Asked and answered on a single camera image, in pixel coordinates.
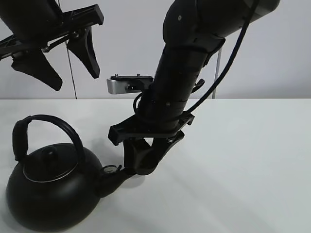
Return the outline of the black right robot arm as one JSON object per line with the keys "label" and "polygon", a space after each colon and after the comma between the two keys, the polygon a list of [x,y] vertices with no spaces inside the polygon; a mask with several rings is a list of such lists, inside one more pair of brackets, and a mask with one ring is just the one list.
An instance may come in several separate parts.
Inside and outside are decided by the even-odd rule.
{"label": "black right robot arm", "polygon": [[200,71],[218,52],[228,35],[240,35],[221,73],[230,69],[251,22],[274,11],[277,0],[176,0],[163,23],[165,46],[154,77],[112,76],[112,94],[134,93],[134,115],[110,127],[114,145],[123,144],[128,175],[151,174],[166,153],[184,138],[182,128],[192,124],[190,95],[204,80]]}

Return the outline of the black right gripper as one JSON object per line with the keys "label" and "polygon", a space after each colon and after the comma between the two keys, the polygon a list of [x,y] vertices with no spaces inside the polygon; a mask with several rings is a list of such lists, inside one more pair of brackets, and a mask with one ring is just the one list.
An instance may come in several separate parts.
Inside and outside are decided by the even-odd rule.
{"label": "black right gripper", "polygon": [[[136,112],[109,129],[108,138],[117,146],[123,142],[124,168],[146,176],[153,173],[168,151],[185,134],[194,115],[185,114],[185,105],[195,84],[153,83],[142,93]],[[154,138],[150,146],[144,139]]]}

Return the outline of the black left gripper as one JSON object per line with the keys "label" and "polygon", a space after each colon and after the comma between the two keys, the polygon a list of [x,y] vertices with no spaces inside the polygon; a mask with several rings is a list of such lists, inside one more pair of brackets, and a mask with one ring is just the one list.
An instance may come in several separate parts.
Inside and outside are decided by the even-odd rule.
{"label": "black left gripper", "polygon": [[94,79],[99,77],[100,67],[91,29],[91,26],[104,22],[97,4],[62,12],[54,0],[2,0],[0,18],[12,32],[11,36],[0,42],[0,57],[12,56],[11,67],[15,71],[32,76],[59,91],[62,79],[41,50],[49,52],[69,40],[67,48]]}

